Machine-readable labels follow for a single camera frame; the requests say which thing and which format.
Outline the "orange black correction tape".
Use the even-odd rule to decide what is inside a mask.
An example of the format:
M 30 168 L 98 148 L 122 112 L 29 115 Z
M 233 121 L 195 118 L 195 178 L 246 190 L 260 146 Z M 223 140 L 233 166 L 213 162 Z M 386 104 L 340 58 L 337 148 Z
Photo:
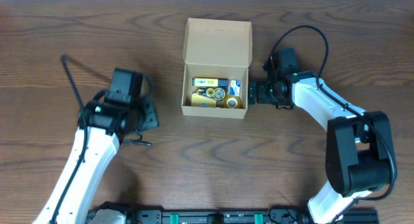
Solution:
M 226 96 L 226 90 L 221 87 L 200 87 L 194 93 L 216 101 L 224 100 Z

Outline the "yellow clear tape roll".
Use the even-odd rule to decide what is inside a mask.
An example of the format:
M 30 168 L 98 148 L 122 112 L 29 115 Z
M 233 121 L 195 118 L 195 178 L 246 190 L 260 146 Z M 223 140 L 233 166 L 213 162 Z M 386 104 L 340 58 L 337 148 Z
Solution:
M 223 100 L 223 107 L 227 109 L 240 109 L 242 108 L 242 101 L 238 96 L 228 95 Z

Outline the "brown cardboard box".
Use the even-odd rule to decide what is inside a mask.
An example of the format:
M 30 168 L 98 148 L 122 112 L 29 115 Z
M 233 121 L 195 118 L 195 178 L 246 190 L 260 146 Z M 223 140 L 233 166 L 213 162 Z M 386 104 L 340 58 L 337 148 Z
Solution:
M 189 18 L 183 48 L 184 81 L 181 108 L 187 116 L 243 119 L 248 110 L 248 67 L 252 62 L 252 24 L 248 21 Z M 228 79 L 241 81 L 239 98 L 242 108 L 227 109 L 223 100 L 217 107 L 193 107 L 191 95 L 199 87 L 193 78 Z

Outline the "blue white staples box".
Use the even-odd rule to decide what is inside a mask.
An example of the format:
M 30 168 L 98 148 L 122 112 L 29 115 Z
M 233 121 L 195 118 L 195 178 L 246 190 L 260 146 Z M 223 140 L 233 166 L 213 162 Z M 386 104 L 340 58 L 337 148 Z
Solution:
M 240 95 L 240 90 L 241 90 L 241 81 L 240 80 L 231 80 L 229 95 L 239 96 Z

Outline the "yellow spiral notepad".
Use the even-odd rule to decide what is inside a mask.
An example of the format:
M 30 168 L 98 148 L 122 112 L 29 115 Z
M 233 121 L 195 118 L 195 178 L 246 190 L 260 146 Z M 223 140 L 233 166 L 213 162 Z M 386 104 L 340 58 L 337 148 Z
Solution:
M 217 107 L 217 101 L 207 96 L 196 93 L 191 95 L 191 106 L 193 107 Z

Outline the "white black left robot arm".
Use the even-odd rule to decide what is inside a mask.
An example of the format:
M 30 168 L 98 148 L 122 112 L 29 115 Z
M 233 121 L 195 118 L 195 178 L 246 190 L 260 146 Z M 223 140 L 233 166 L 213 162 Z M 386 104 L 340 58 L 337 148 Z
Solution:
M 148 145 L 131 134 L 159 126 L 153 100 L 122 102 L 99 96 L 80 109 L 78 129 L 67 163 L 35 223 L 84 223 L 106 168 L 122 143 Z

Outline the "yellow highlighter marker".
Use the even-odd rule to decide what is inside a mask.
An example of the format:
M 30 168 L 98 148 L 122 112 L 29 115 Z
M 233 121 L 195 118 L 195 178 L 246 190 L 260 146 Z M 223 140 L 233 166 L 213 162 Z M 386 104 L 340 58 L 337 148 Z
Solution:
M 228 87 L 228 79 L 193 78 L 192 85 L 196 87 Z

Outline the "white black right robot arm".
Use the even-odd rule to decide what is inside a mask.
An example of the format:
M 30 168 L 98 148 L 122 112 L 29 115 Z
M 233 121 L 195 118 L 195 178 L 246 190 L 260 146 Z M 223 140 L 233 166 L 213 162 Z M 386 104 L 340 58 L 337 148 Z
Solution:
M 299 107 L 326 131 L 327 182 L 298 213 L 298 223 L 341 223 L 359 201 L 385 199 L 397 166 L 387 115 L 348 103 L 314 73 L 293 73 L 249 85 L 251 104 Z

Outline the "black pen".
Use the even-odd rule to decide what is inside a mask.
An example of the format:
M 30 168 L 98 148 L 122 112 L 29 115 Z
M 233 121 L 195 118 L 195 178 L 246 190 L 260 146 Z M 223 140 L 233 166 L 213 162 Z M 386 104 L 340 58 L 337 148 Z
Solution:
M 126 143 L 126 144 L 135 144 L 135 145 L 142 145 L 142 146 L 151 146 L 152 145 L 152 143 L 150 143 L 148 141 L 139 140 L 139 139 L 136 139 L 136 140 L 124 139 L 122 142 Z

